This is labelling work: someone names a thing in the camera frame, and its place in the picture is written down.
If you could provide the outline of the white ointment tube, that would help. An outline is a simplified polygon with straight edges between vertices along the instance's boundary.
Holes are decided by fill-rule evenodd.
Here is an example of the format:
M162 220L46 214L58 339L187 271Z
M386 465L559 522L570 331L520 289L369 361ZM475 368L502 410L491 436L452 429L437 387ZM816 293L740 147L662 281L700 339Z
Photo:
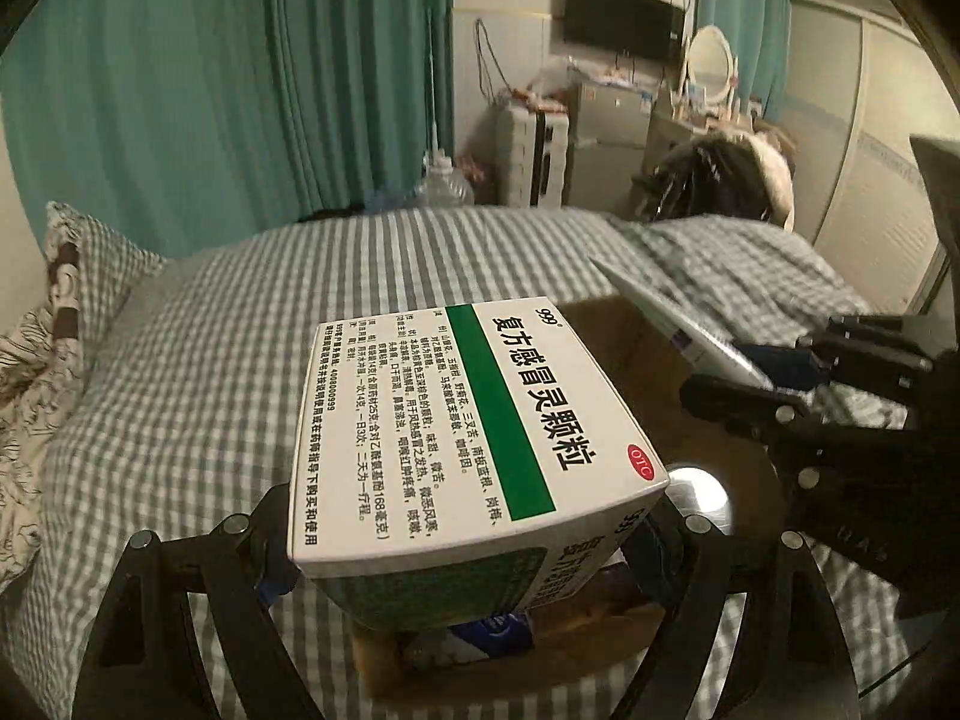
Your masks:
M763 390L773 388L771 379L747 356L729 341L709 332L703 323L693 319L675 301L643 286L636 278L617 270L612 263L602 259L590 259L590 263L643 314L675 351L679 351L697 374Z

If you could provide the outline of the green white medicine box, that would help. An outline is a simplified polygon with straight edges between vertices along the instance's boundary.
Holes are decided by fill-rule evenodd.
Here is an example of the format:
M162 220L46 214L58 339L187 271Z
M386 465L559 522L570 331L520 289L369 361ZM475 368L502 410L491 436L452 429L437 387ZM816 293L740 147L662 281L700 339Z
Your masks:
M323 323L286 552L353 621L407 632L576 593L669 476L545 298Z

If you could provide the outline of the clear round plastic container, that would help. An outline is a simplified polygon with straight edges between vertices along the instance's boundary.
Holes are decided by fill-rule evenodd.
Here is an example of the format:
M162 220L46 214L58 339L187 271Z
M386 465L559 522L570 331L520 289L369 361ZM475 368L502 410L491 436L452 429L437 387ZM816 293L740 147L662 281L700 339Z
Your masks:
M669 476L667 495L682 517L700 517L721 533L732 533L732 500L715 475L698 466L675 466Z

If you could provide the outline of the chair with dark clothes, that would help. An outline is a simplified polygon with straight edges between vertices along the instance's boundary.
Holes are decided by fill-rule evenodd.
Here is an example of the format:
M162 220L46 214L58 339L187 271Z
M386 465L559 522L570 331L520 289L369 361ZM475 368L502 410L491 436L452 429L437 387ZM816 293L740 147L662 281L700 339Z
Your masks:
M774 133L713 130L672 146L633 177L631 201L640 221L716 215L793 231L794 165Z

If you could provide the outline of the white wardrobe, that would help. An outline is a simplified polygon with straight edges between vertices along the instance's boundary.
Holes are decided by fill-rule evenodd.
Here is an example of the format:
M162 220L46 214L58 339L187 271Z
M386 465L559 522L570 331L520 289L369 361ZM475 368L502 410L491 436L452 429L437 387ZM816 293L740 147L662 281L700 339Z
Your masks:
M877 309L926 309L946 255L910 138L957 138L958 112L918 39L867 11L791 0L779 121L797 143L797 234Z

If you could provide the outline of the grey checkered bed cover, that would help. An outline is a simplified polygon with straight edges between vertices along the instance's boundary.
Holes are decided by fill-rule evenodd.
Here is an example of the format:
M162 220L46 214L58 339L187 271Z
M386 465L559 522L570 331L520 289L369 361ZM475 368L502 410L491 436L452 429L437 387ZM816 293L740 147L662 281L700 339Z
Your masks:
M602 259L723 337L791 343L866 301L794 232L701 216L393 211L280 227L167 259L93 355L55 338L37 385L41 544L2 592L2 658L52 718L70 713L89 628L125 540L202 533L291 470L314 328L498 299L605 298Z

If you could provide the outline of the floral patterned blanket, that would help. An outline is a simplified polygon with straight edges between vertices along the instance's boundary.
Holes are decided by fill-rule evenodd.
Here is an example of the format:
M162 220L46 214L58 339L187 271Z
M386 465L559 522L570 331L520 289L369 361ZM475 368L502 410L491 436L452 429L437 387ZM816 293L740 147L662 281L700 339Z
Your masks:
M2 335L2 592L31 566L41 544L41 465L46 441L31 395L53 356L53 314L39 304Z

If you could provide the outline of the white oval vanity mirror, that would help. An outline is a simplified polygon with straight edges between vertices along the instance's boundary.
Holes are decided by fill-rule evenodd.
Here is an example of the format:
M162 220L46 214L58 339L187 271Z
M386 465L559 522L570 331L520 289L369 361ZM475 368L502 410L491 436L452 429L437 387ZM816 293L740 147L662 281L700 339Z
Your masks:
M703 89L708 104L719 104L734 91L737 57L719 26L698 29L686 46L685 83Z

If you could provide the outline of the grey small refrigerator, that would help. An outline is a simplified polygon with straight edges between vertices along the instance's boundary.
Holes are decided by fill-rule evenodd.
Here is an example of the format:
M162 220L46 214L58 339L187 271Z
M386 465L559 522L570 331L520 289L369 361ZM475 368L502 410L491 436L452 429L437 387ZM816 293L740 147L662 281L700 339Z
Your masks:
M646 91L579 83L571 99L565 203L635 215L633 177L646 156L652 98Z

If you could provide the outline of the white black suitcase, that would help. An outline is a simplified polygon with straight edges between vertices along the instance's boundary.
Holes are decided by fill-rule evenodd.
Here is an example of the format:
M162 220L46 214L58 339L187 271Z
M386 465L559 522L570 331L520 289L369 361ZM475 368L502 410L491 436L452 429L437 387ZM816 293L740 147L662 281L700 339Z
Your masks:
M519 104L496 117L496 174L501 205L556 210L563 203L569 117Z

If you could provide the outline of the green curtain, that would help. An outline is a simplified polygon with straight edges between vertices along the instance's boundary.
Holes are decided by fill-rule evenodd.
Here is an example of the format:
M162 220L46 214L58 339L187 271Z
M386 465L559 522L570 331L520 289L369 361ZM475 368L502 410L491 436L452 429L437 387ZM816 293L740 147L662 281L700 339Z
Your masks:
M789 0L697 0L697 27L717 26L739 64L742 104L758 98L776 121L788 81Z
M412 188L452 137L452 0L39 0L2 55L34 232L192 254Z

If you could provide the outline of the checkered floral pillow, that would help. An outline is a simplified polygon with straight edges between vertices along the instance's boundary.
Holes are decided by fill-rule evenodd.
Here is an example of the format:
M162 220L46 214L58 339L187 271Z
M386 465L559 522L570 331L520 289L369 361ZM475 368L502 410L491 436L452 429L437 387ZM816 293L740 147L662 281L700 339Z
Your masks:
M167 265L163 255L60 202L46 206L44 259L53 336L73 338L85 355L106 338L132 289Z

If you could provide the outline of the clear plastic water jug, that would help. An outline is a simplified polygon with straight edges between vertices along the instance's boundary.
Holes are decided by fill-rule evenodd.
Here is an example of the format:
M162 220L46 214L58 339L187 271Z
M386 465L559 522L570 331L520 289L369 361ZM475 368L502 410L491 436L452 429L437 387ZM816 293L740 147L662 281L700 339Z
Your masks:
M427 82L428 115L430 130L425 153L423 153L423 172L415 187L415 200L420 206L431 208L462 208L475 202L473 188L466 174L455 165L439 143L438 94L436 94L436 60L433 46L433 14L427 11Z

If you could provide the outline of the black wall television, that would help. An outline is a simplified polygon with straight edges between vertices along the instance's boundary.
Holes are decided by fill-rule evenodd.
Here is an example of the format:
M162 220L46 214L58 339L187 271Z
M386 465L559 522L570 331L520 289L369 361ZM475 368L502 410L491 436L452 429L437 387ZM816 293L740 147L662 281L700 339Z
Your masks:
M665 0L565 0L563 39L635 59L673 64L685 11Z

